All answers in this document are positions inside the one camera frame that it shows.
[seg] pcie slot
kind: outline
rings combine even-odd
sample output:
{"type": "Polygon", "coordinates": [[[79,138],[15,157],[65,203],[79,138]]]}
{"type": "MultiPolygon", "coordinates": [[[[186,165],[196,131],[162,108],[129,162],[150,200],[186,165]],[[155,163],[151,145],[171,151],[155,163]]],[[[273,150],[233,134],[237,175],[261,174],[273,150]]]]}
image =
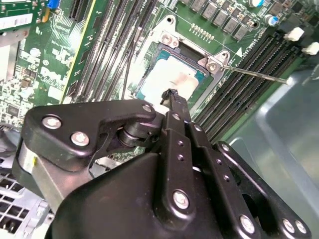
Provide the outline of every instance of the pcie slot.
{"type": "MultiPolygon", "coordinates": [[[[259,58],[260,54],[264,52],[264,50],[267,48],[267,46],[273,41],[273,38],[270,36],[265,35],[254,47],[256,50],[250,51],[250,53],[245,57],[245,59],[248,59],[247,61],[241,62],[238,67],[242,69],[251,70],[252,64],[255,62],[256,59],[259,58]]],[[[242,77],[242,74],[233,72],[227,79],[226,83],[222,86],[221,89],[217,92],[217,94],[210,100],[210,102],[204,107],[202,112],[198,115],[198,117],[195,119],[195,121],[199,124],[203,124],[212,112],[215,110],[215,108],[220,104],[220,102],[223,100],[223,98],[229,94],[229,92],[233,89],[233,87],[236,86],[236,84],[239,82],[238,79],[242,77]]]]}
{"type": "Polygon", "coordinates": [[[89,0],[73,0],[69,18],[74,19],[76,22],[82,21],[84,18],[88,3],[89,3],[89,0]]]}
{"type": "MultiPolygon", "coordinates": [[[[282,75],[296,57],[297,56],[293,55],[290,50],[280,51],[279,54],[272,59],[272,62],[274,62],[275,65],[271,63],[268,64],[265,73],[274,76],[282,75]]],[[[219,122],[210,128],[208,133],[209,140],[212,142],[218,140],[218,137],[221,137],[223,133],[230,129],[272,84],[272,82],[267,80],[256,81],[256,79],[252,79],[251,86],[245,90],[246,94],[228,109],[227,113],[219,120],[219,122]]]]}

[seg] silver screw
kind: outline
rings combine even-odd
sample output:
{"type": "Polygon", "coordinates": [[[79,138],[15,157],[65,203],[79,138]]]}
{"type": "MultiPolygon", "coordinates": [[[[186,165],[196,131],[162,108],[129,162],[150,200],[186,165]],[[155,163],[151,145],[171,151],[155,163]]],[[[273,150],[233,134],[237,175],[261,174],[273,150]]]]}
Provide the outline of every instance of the silver screw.
{"type": "Polygon", "coordinates": [[[287,220],[287,219],[283,219],[283,223],[285,225],[285,228],[290,232],[290,233],[295,233],[295,229],[293,227],[293,225],[287,220]]]}
{"type": "Polygon", "coordinates": [[[56,117],[48,116],[42,120],[42,124],[49,129],[57,129],[61,127],[62,122],[56,117]]]}
{"type": "Polygon", "coordinates": [[[229,151],[229,147],[226,144],[221,145],[225,151],[229,151]]]}
{"type": "Polygon", "coordinates": [[[209,70],[210,72],[214,71],[215,69],[216,69],[216,64],[212,63],[212,64],[209,64],[209,65],[208,65],[208,70],[209,70]]]}
{"type": "Polygon", "coordinates": [[[152,108],[149,105],[143,105],[143,109],[147,112],[151,112],[152,108]]]}
{"type": "Polygon", "coordinates": [[[176,205],[181,209],[186,209],[189,206],[189,200],[187,196],[181,191],[175,191],[173,194],[173,199],[176,205]]]}
{"type": "Polygon", "coordinates": [[[307,233],[306,228],[304,227],[304,225],[299,222],[299,221],[295,221],[297,228],[299,229],[300,232],[302,232],[303,234],[307,233]]]}
{"type": "Polygon", "coordinates": [[[171,36],[168,36],[168,35],[164,35],[162,38],[161,38],[162,42],[166,45],[170,45],[171,42],[173,41],[172,37],[171,36]]]}
{"type": "Polygon", "coordinates": [[[71,141],[77,146],[87,146],[90,142],[90,139],[83,132],[75,132],[71,135],[71,141]]]}
{"type": "Polygon", "coordinates": [[[197,131],[201,131],[201,128],[198,125],[195,124],[194,127],[197,131]]]}
{"type": "Polygon", "coordinates": [[[250,234],[255,232],[254,224],[251,222],[251,220],[247,216],[241,215],[240,222],[241,222],[241,225],[243,225],[243,228],[246,230],[246,232],[250,234]]]}
{"type": "Polygon", "coordinates": [[[173,117],[174,117],[174,119],[176,119],[176,120],[180,120],[179,115],[178,115],[178,114],[176,114],[176,113],[174,113],[174,114],[173,114],[173,117]]]}

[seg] black ram slot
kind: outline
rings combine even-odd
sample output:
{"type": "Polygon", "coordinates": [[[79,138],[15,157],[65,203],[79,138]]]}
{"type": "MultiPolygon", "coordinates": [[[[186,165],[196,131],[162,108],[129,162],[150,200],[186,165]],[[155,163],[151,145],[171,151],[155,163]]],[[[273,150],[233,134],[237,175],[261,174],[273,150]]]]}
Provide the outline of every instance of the black ram slot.
{"type": "Polygon", "coordinates": [[[83,20],[89,0],[73,0],[69,18],[76,22],[83,20]]]}
{"type": "MultiPolygon", "coordinates": [[[[282,49],[274,55],[274,51],[271,50],[270,53],[272,53],[272,56],[268,55],[267,58],[263,59],[258,65],[258,72],[261,71],[264,74],[273,75],[274,70],[275,72],[277,71],[279,64],[288,56],[289,51],[282,49]]],[[[237,93],[236,98],[232,102],[227,103],[228,105],[222,107],[222,110],[224,111],[217,116],[217,119],[215,117],[211,118],[212,122],[207,129],[209,138],[213,138],[217,133],[215,131],[220,128],[220,125],[224,125],[225,122],[238,111],[242,104],[255,95],[257,89],[265,82],[265,80],[249,76],[248,81],[246,82],[245,86],[237,93]]]]}
{"type": "MultiPolygon", "coordinates": [[[[267,64],[265,63],[269,59],[274,59],[274,54],[281,48],[281,45],[277,45],[273,48],[270,49],[270,51],[266,52],[264,54],[264,58],[261,58],[261,61],[255,62],[254,66],[252,67],[252,71],[255,72],[261,72],[263,74],[269,74],[267,70],[264,70],[264,67],[266,66],[272,66],[272,64],[267,64]]],[[[213,122],[205,122],[202,127],[205,129],[205,131],[210,131],[210,129],[214,126],[216,122],[219,121],[219,119],[224,116],[225,112],[227,109],[232,105],[233,102],[238,101],[241,99],[246,92],[251,93],[253,88],[251,89],[249,86],[251,85],[252,81],[255,81],[256,84],[261,83],[261,79],[259,78],[254,78],[249,75],[242,75],[241,79],[238,79],[237,81],[240,81],[239,84],[231,91],[228,92],[227,97],[224,98],[222,104],[216,108],[214,114],[211,115],[210,119],[213,119],[213,122]]]]}
{"type": "MultiPolygon", "coordinates": [[[[239,64],[239,68],[251,70],[251,66],[254,64],[256,59],[259,59],[259,55],[264,52],[264,50],[269,46],[273,41],[273,38],[270,36],[264,36],[258,44],[253,48],[252,51],[245,57],[245,60],[239,64]]],[[[233,72],[229,77],[227,82],[222,86],[222,88],[217,92],[217,94],[212,98],[212,100],[206,105],[203,111],[198,115],[195,121],[198,124],[203,124],[207,118],[210,117],[212,112],[220,104],[223,98],[231,92],[231,90],[236,86],[243,75],[241,73],[233,72]]]]}
{"type": "MultiPolygon", "coordinates": [[[[282,75],[288,67],[295,61],[297,55],[289,53],[286,51],[285,54],[279,52],[277,57],[272,61],[274,65],[268,67],[266,73],[280,76],[282,75]]],[[[238,107],[233,107],[227,112],[228,117],[225,117],[219,121],[214,127],[208,132],[208,138],[211,143],[218,141],[246,112],[250,109],[260,98],[260,96],[265,93],[271,86],[273,82],[263,80],[261,83],[255,83],[250,89],[247,89],[246,96],[242,97],[241,104],[238,107]]]]}

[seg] black chip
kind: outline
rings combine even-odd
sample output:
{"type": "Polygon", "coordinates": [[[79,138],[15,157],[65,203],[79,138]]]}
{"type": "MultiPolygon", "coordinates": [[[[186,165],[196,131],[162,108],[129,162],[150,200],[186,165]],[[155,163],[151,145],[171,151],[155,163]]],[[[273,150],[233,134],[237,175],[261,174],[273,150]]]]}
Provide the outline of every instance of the black chip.
{"type": "Polygon", "coordinates": [[[35,77],[36,77],[36,72],[31,71],[31,72],[30,72],[30,77],[35,78],[35,77]]]}
{"type": "Polygon", "coordinates": [[[221,9],[227,10],[228,7],[229,7],[229,5],[230,5],[230,1],[227,1],[227,0],[226,0],[226,1],[224,2],[223,6],[221,6],[221,9]]]}
{"type": "Polygon", "coordinates": [[[313,16],[310,20],[309,20],[309,24],[312,26],[316,26],[319,22],[319,16],[313,16]]]}
{"type": "Polygon", "coordinates": [[[31,75],[31,71],[30,71],[29,69],[26,69],[25,72],[24,72],[24,74],[25,74],[26,76],[30,76],[30,75],[31,75]]]}
{"type": "Polygon", "coordinates": [[[299,12],[302,8],[303,8],[303,5],[300,2],[296,2],[291,9],[294,12],[299,12]]]}
{"type": "Polygon", "coordinates": [[[247,22],[249,22],[250,19],[251,19],[250,16],[246,15],[246,16],[242,19],[241,22],[242,22],[243,24],[247,24],[247,22]]]}
{"type": "Polygon", "coordinates": [[[233,11],[233,13],[231,14],[233,17],[237,17],[237,15],[241,12],[241,10],[239,8],[235,8],[235,10],[233,11]]]}
{"type": "Polygon", "coordinates": [[[89,50],[86,50],[85,52],[83,52],[80,63],[83,62],[83,61],[85,61],[86,58],[88,58],[89,53],[90,53],[89,50]]]}
{"type": "Polygon", "coordinates": [[[94,19],[94,23],[93,23],[93,27],[92,28],[97,28],[100,26],[100,23],[101,23],[101,20],[102,20],[102,16],[97,16],[95,19],[94,19]]]}
{"type": "Polygon", "coordinates": [[[19,108],[9,105],[8,109],[7,109],[7,112],[8,112],[8,114],[10,114],[12,116],[18,117],[19,108]]]}

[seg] silver bolt head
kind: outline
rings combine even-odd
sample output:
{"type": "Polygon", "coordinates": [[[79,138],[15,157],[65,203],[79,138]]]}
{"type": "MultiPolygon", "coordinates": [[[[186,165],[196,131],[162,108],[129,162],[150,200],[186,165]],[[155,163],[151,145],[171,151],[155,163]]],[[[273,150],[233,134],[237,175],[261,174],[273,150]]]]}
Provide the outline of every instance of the silver bolt head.
{"type": "Polygon", "coordinates": [[[283,223],[287,231],[289,231],[290,233],[295,233],[294,226],[287,219],[283,219],[283,223]]]}
{"type": "Polygon", "coordinates": [[[181,191],[175,191],[173,194],[173,199],[176,205],[181,209],[186,209],[189,206],[188,197],[181,191]]]}
{"type": "Polygon", "coordinates": [[[300,232],[302,232],[303,234],[307,233],[306,228],[304,227],[304,225],[299,222],[299,221],[295,221],[297,228],[299,229],[300,232]]]}
{"type": "Polygon", "coordinates": [[[225,151],[229,151],[229,147],[226,144],[221,145],[225,151]]]}
{"type": "Polygon", "coordinates": [[[174,113],[174,114],[173,114],[173,117],[174,117],[174,119],[176,119],[176,120],[180,120],[179,115],[178,115],[178,114],[176,114],[176,113],[174,113]]]}
{"type": "Polygon", "coordinates": [[[201,128],[198,125],[195,124],[194,127],[197,131],[201,131],[201,128]]]}
{"type": "Polygon", "coordinates": [[[62,126],[62,122],[58,118],[53,116],[45,117],[42,120],[42,124],[49,129],[57,129],[62,126]]]}
{"type": "Polygon", "coordinates": [[[71,141],[77,146],[87,146],[90,142],[90,139],[83,132],[75,132],[71,135],[71,141]]]}
{"type": "Polygon", "coordinates": [[[143,105],[143,109],[147,112],[151,112],[152,108],[149,105],[143,105]]]}
{"type": "Polygon", "coordinates": [[[209,64],[209,65],[208,65],[208,70],[209,70],[210,72],[214,71],[215,69],[216,69],[216,65],[215,65],[215,64],[209,64]]]}
{"type": "Polygon", "coordinates": [[[254,224],[251,222],[251,220],[247,216],[241,215],[240,216],[240,223],[246,232],[248,232],[250,234],[255,232],[254,224]]]}

